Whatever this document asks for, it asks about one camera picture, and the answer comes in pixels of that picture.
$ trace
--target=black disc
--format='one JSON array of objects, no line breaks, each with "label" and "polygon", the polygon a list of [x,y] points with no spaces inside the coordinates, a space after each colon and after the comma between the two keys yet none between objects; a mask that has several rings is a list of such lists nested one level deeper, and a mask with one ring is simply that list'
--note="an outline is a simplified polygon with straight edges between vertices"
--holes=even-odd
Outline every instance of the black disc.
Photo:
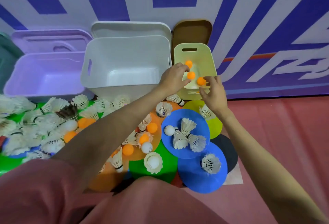
[{"label": "black disc", "polygon": [[228,137],[219,134],[214,139],[210,139],[210,141],[216,144],[224,153],[227,162],[227,173],[231,172],[237,164],[237,152],[235,151],[231,140]]}]

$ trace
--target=yellow storage bin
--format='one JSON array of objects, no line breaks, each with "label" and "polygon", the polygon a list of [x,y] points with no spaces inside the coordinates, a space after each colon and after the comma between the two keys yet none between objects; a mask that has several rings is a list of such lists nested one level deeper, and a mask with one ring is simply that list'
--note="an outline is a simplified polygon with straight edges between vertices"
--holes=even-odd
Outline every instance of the yellow storage bin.
[{"label": "yellow storage bin", "polygon": [[[204,76],[217,76],[214,60],[210,48],[202,43],[182,43],[174,49],[174,64],[192,61],[190,69],[195,72],[195,78],[188,83],[177,94],[183,100],[200,100],[199,85],[197,79]],[[187,79],[187,72],[184,73],[183,80]],[[209,92],[209,86],[202,86],[205,91]]]}]

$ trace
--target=white bin lid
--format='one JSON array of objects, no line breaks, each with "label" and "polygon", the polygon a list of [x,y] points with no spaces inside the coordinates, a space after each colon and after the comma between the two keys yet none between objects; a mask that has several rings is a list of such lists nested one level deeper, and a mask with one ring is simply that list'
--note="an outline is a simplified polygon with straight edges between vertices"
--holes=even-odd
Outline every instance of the white bin lid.
[{"label": "white bin lid", "polygon": [[147,21],[97,21],[92,25],[93,38],[139,37],[161,35],[171,45],[171,30],[162,22]]}]

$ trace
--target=brown bin lid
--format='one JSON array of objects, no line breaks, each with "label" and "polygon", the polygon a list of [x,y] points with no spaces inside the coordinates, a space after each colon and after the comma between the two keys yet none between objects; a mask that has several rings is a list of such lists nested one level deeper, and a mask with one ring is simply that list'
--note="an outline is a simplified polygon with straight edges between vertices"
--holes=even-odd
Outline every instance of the brown bin lid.
[{"label": "brown bin lid", "polygon": [[205,19],[182,20],[172,31],[171,60],[174,64],[174,49],[181,43],[208,44],[212,32],[212,25]]}]

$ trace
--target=bin handle hole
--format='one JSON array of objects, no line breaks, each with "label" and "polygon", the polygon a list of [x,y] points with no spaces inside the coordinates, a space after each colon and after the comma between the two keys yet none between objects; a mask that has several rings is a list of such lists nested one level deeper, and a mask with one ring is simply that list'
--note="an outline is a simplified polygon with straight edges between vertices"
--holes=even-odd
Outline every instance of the bin handle hole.
[{"label": "bin handle hole", "polygon": [[183,48],[182,52],[195,52],[197,50],[198,50],[197,48]]},{"label": "bin handle hole", "polygon": [[89,60],[89,63],[88,63],[88,76],[90,76],[90,71],[92,70],[92,60]]}]

